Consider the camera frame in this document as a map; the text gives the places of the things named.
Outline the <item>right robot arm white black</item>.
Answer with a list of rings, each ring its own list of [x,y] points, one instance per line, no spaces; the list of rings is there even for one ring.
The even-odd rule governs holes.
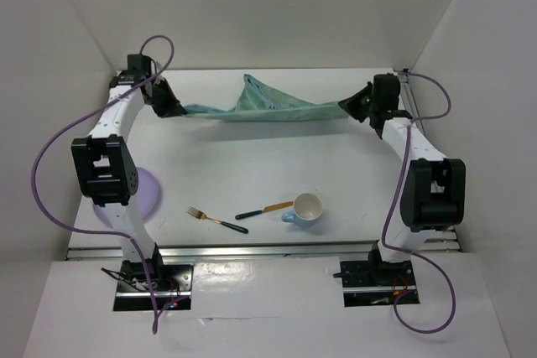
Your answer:
[[[417,127],[418,118],[400,108],[400,91],[396,75],[375,75],[339,103],[353,119],[368,122],[402,162],[381,237],[368,253],[366,274],[376,285],[405,275],[411,253],[464,216],[466,165],[430,143]]]

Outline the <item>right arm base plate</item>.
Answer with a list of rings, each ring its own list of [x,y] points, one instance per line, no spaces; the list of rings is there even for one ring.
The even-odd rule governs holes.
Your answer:
[[[419,304],[414,270],[410,261],[381,263],[340,261],[339,272],[332,275],[342,285],[346,308],[399,304]]]

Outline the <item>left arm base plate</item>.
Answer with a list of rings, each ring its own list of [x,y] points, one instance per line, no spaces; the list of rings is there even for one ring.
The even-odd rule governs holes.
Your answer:
[[[123,269],[102,271],[116,281],[116,291],[112,310],[114,312],[151,311],[153,305],[149,292],[149,282],[141,272],[139,275],[127,274]],[[191,309],[191,290],[194,265],[170,264],[162,267],[160,277],[151,277],[158,311],[181,311]]]

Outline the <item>green patterned cloth placemat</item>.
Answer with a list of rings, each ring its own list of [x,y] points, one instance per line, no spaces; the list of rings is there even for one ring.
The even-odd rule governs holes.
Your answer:
[[[243,75],[242,93],[229,110],[200,104],[184,106],[186,117],[222,122],[307,122],[347,119],[337,101],[315,104],[294,97],[255,77]]]

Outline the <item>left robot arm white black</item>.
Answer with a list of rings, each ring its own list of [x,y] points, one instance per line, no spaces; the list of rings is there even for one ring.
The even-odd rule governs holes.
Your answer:
[[[72,142],[71,153],[81,193],[103,211],[113,231],[122,234],[127,279],[136,278],[144,288],[155,290],[164,283],[166,271],[138,207],[138,169],[127,140],[144,106],[151,106],[158,117],[181,116],[185,109],[161,75],[132,91],[139,77],[122,73],[114,78],[97,124],[86,137]]]

